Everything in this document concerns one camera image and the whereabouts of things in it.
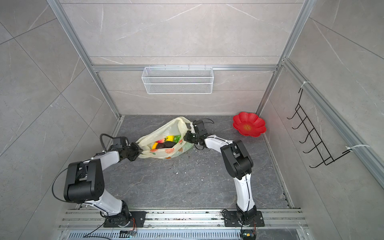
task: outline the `yellow pepper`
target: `yellow pepper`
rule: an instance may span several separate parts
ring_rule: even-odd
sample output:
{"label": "yellow pepper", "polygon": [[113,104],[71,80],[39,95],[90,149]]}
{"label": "yellow pepper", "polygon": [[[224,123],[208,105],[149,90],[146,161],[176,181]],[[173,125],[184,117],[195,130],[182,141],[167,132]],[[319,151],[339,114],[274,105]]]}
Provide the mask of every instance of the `yellow pepper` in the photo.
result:
{"label": "yellow pepper", "polygon": [[167,136],[166,137],[166,142],[173,142],[173,139],[175,138],[175,136]]}

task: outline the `white plastic bag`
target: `white plastic bag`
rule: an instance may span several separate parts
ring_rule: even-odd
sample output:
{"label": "white plastic bag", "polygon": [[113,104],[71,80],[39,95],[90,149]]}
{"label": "white plastic bag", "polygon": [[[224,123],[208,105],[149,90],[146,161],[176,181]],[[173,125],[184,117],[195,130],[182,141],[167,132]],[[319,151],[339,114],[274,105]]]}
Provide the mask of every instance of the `white plastic bag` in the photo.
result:
{"label": "white plastic bag", "polygon": [[[183,152],[189,150],[193,144],[184,141],[184,136],[188,131],[186,124],[189,124],[191,126],[191,131],[194,131],[191,121],[184,117],[178,117],[169,121],[167,124],[160,127],[156,131],[141,137],[136,141],[140,148],[143,149],[143,152],[139,155],[139,158],[155,157],[169,159],[172,157],[177,157]],[[172,148],[150,148],[150,145],[154,142],[171,135],[181,135],[180,141],[176,143]]]}

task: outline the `marble tile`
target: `marble tile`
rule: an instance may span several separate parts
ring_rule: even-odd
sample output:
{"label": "marble tile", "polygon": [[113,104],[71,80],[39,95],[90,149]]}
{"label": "marble tile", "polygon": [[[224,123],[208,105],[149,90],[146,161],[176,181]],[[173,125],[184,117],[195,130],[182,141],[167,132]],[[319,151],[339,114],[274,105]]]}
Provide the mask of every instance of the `marble tile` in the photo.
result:
{"label": "marble tile", "polygon": [[[96,152],[101,151],[102,148],[99,142],[99,137],[96,136],[90,127],[88,127],[60,171],[68,167],[68,164],[71,162],[89,159],[93,157]],[[57,178],[54,186],[56,196],[61,199],[63,199],[65,173],[66,172],[62,173]],[[53,236],[54,233],[57,232],[62,212],[75,207],[76,204],[64,203],[56,200],[51,191],[48,191],[32,215],[31,220],[28,222],[19,240],[54,239]]]}
{"label": "marble tile", "polygon": [[277,64],[280,56],[91,57],[93,64]]}
{"label": "marble tile", "polygon": [[0,155],[59,96],[20,45],[0,45]]}
{"label": "marble tile", "polygon": [[101,71],[99,75],[110,91],[145,91],[142,71]]}
{"label": "marble tile", "polygon": [[265,135],[269,139],[294,207],[303,210],[312,235],[315,239],[341,240],[296,146],[270,100],[267,101],[261,117],[266,122]]}
{"label": "marble tile", "polygon": [[[289,73],[283,72],[270,99],[291,136],[341,238],[380,239],[383,228],[380,218],[384,211],[380,199],[384,199],[384,191],[357,156],[349,153],[330,165],[309,167],[321,163],[320,155],[316,150],[309,154],[303,153],[303,151],[310,150],[314,144],[310,139],[304,144],[299,142],[305,140],[307,131],[304,126],[300,126],[297,130],[291,128],[297,127],[300,123],[297,115],[292,120],[287,119],[295,112],[294,107],[300,97],[297,93],[299,88],[300,85],[296,80]],[[339,157],[345,151],[347,143],[305,93],[301,97],[300,105],[325,142],[330,154],[334,158]],[[325,147],[321,145],[319,152],[324,157],[329,155]]]}
{"label": "marble tile", "polygon": [[[125,116],[119,136],[136,141],[177,116]],[[232,116],[186,116],[210,118],[209,132],[226,139],[241,139],[249,151],[252,194],[258,208],[287,208],[287,202],[262,137],[245,137],[232,127]],[[130,207],[232,208],[236,204],[233,179],[221,154],[210,149],[190,149],[172,159],[124,161],[104,171],[106,189]]]}
{"label": "marble tile", "polygon": [[214,91],[265,90],[272,71],[215,71]]}
{"label": "marble tile", "polygon": [[5,41],[8,41],[11,38],[12,38],[12,36],[10,35],[10,33],[0,23],[0,44],[5,42]]}
{"label": "marble tile", "polygon": [[[106,3],[105,0],[60,0],[61,3]],[[170,4],[170,3],[205,3],[204,0],[109,0],[108,3],[148,3],[148,4]],[[303,0],[210,0],[209,3],[303,3]]]}
{"label": "marble tile", "polygon": [[56,18],[46,0],[3,0],[0,22],[16,37]]}
{"label": "marble tile", "polygon": [[384,2],[318,0],[311,18],[384,57]]}
{"label": "marble tile", "polygon": [[384,60],[308,20],[291,60],[384,159]]}
{"label": "marble tile", "polygon": [[91,123],[104,102],[104,96],[87,69],[63,91],[63,96],[87,124]]}
{"label": "marble tile", "polygon": [[107,102],[104,101],[89,126],[97,136],[100,136],[102,133],[111,134],[115,123],[116,117]]}
{"label": "marble tile", "polygon": [[[147,94],[110,91],[121,114],[238,114],[254,113],[264,91],[213,91],[211,94]],[[166,100],[172,107],[157,106]]]}
{"label": "marble tile", "polygon": [[0,238],[20,236],[87,127],[59,96],[0,157]]}
{"label": "marble tile", "polygon": [[60,92],[85,68],[57,19],[18,36],[16,41]]}
{"label": "marble tile", "polygon": [[63,8],[90,56],[278,56],[301,4],[63,4]]}

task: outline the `zip tie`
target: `zip tie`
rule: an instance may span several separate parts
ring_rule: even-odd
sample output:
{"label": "zip tie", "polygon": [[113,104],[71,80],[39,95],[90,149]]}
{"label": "zip tie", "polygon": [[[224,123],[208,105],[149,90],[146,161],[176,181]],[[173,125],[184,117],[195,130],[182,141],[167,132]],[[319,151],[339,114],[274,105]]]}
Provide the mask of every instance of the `zip tie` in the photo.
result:
{"label": "zip tie", "polygon": [[352,148],[355,148],[355,147],[371,147],[371,146],[370,145],[366,145],[366,144],[358,144],[358,145],[355,145],[353,147],[347,147],[347,146],[345,146],[345,147],[347,148],[347,150],[351,150]]}
{"label": "zip tie", "polygon": [[301,87],[300,87],[300,88],[303,88],[304,84],[306,84],[306,83],[310,83],[310,82],[307,82],[307,81],[303,81],[303,84],[301,85]]}

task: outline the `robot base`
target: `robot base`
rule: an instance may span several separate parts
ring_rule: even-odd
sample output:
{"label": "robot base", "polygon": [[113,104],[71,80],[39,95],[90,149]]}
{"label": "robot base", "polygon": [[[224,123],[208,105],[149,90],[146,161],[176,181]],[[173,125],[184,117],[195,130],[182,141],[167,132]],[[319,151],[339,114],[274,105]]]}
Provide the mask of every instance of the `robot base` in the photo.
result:
{"label": "robot base", "polygon": [[[241,223],[240,223],[241,221],[237,217],[237,211],[224,211],[223,216],[226,218],[226,220],[224,220],[224,225],[226,227],[241,227]],[[247,222],[251,222],[251,223],[248,223],[249,226],[251,227],[253,226],[253,221],[255,221],[256,227],[265,226],[264,218],[261,211],[256,211],[256,214],[248,219]]]}
{"label": "robot base", "polygon": [[[143,227],[147,212],[130,212],[130,213],[131,213],[131,218],[135,219],[136,227]],[[118,224],[110,223],[109,221],[106,221],[103,227],[120,227],[120,226]],[[130,221],[129,224],[125,227],[133,228],[133,220]]]}

